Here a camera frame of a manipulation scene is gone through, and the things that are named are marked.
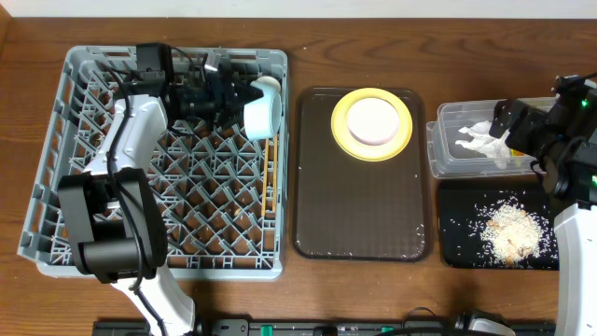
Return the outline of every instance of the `black tray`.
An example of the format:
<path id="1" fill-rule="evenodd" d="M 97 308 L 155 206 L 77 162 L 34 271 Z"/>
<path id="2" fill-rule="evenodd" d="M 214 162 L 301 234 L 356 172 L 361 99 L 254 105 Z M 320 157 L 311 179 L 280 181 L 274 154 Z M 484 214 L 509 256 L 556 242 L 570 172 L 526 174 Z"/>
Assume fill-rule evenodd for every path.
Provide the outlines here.
<path id="1" fill-rule="evenodd" d="M 421 99 L 388 90 L 409 108 L 412 137 L 392 159 L 366 162 L 344 152 L 331 132 L 334 106 L 352 90 L 311 89 L 299 98 L 293 245 L 310 259 L 422 259 L 433 239 Z"/>
<path id="2" fill-rule="evenodd" d="M 520 204 L 529 213 L 536 213 L 549 220 L 547 225 L 553 228 L 553 216 L 549 211 L 548 196 L 536 182 L 497 180 L 453 180 L 439 185 L 437 194 L 437 210 L 439 212 L 439 243 L 444 261 L 455 268 L 506 268 L 505 265 L 489 265 L 489 256 L 483 254 L 483 245 L 478 234 L 473 237 L 469 228 L 473 223 L 481 220 L 475 209 L 484 205 L 497 204 L 510 195 L 516 196 Z M 538 258 L 527 257 L 519 262 L 522 269 L 558 270 L 559 261 L 552 256 L 558 256 L 555 235 L 551 230 L 548 245 L 551 252 L 544 253 Z"/>

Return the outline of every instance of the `dish rack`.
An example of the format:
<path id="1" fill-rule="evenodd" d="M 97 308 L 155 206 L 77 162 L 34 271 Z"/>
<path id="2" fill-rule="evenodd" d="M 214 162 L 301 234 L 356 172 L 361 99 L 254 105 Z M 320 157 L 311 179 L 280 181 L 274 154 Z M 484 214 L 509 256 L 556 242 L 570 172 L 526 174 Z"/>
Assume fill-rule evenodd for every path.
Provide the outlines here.
<path id="1" fill-rule="evenodd" d="M 283 117 L 277 171 L 274 155 L 267 162 L 264 155 L 265 146 L 273 152 L 273 139 L 248 141 L 242 125 L 208 132 L 203 122 L 177 121 L 174 129 L 195 135 L 164 133 L 147 177 L 168 229 L 168 265 L 178 279 L 273 280 L 283 269 L 285 241 L 287 57 L 271 49 L 182 50 L 199 64 L 208 51 L 220 54 L 222 66 L 240 80 L 277 78 L 282 84 Z M 177 52 L 173 57 L 177 79 L 186 80 L 187 59 Z M 66 55 L 18 249 L 45 275 L 84 276 L 73 263 L 56 190 L 62 176 L 83 171 L 113 119 L 112 90 L 118 85 L 98 63 L 136 70 L 135 47 L 80 46 Z M 268 206 L 265 216 L 262 192 Z M 95 216 L 111 220 L 120 218 L 120 212 Z"/>

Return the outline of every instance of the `plastic food container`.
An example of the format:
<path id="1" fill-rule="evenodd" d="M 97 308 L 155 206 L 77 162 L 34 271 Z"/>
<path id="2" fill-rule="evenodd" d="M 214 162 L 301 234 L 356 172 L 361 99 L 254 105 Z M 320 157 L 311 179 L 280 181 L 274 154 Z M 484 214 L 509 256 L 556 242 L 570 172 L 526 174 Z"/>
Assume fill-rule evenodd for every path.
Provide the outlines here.
<path id="1" fill-rule="evenodd" d="M 555 98 L 522 99 L 527 104 L 549 110 Z M 499 100 L 446 103 L 437 110 L 437 121 L 427 123 L 427 157 L 431 174 L 435 178 L 491 177 L 532 174 L 529 156 L 490 159 L 477 151 L 456 145 L 458 140 L 472 140 L 472 136 L 460 133 L 463 127 L 492 120 L 493 108 Z"/>

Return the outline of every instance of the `green connector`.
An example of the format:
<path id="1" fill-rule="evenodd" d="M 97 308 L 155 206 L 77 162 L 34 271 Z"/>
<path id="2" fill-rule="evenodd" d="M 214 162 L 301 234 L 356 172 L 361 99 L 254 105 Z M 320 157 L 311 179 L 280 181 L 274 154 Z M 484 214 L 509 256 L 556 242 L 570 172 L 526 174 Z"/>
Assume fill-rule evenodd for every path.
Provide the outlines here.
<path id="1" fill-rule="evenodd" d="M 273 326 L 261 326 L 261 336 L 273 336 Z"/>

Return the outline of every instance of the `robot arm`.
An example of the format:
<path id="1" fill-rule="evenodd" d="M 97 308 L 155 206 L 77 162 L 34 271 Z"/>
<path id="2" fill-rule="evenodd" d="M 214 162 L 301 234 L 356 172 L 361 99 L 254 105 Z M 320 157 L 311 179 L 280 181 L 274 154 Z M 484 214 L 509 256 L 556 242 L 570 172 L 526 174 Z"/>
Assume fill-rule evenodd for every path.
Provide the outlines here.
<path id="1" fill-rule="evenodd" d="M 237 81 L 213 62 L 204 65 L 202 85 L 181 84 L 174 78 L 172 50 L 161 44 L 137 46 L 137 65 L 146 69 L 136 74 L 141 81 L 115 78 L 121 98 L 114 99 L 114 120 L 102 146 L 82 174 L 63 176 L 59 183 L 62 216 L 81 273 L 127 295 L 153 335 L 196 335 L 201 324 L 195 303 L 166 265 L 166 226 L 146 171 L 156 143 L 174 121 L 203 119 L 209 131 L 225 129 L 242 121 L 244 107 L 252 103 L 248 110 L 279 120 L 279 93 Z M 271 131 L 277 132 L 277 126 L 271 125 Z M 107 215 L 119 208 L 122 219 Z"/>
<path id="2" fill-rule="evenodd" d="M 590 77 L 557 77 L 549 112 L 519 100 L 497 104 L 490 135 L 510 131 L 506 145 L 536 158 L 539 182 L 558 214 L 560 253 L 557 336 L 597 334 L 597 85 Z"/>
<path id="3" fill-rule="evenodd" d="M 560 251 L 560 293 L 556 335 L 597 332 L 597 206 L 572 204 L 555 218 Z"/>

